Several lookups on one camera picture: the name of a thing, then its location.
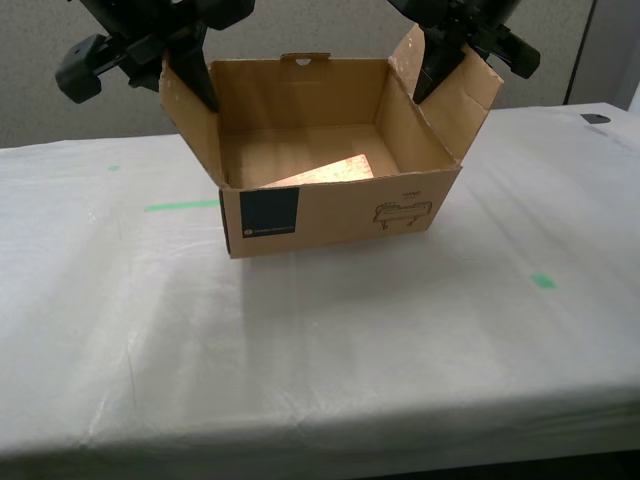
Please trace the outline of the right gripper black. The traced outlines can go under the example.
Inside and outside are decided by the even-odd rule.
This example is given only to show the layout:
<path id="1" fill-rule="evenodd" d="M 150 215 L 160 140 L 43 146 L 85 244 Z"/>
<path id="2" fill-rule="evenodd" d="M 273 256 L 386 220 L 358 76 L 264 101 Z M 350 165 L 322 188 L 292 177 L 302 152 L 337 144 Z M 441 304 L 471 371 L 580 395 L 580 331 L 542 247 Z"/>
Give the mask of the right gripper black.
<path id="1" fill-rule="evenodd" d="M 518 1 L 390 1 L 424 35 L 424 53 L 413 93 L 424 102 L 464 60 L 463 46 L 493 54 L 516 76 L 529 79 L 538 69 L 541 54 L 513 34 L 505 22 Z"/>

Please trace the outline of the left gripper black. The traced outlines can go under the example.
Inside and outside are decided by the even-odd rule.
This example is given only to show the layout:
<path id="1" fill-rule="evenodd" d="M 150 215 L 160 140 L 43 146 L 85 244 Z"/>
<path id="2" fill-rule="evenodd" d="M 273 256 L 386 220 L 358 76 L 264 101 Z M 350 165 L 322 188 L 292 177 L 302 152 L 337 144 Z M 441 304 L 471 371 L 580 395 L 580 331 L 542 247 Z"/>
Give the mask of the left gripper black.
<path id="1" fill-rule="evenodd" d="M 219 112 L 204 59 L 206 34 L 247 18 L 253 1 L 84 1 L 82 6 L 107 34 L 71 47 L 56 71 L 57 86 L 71 101 L 81 104 L 98 95 L 100 75 L 114 67 L 127 75 L 131 87 L 156 91 L 164 56 L 164 69 L 211 112 Z"/>

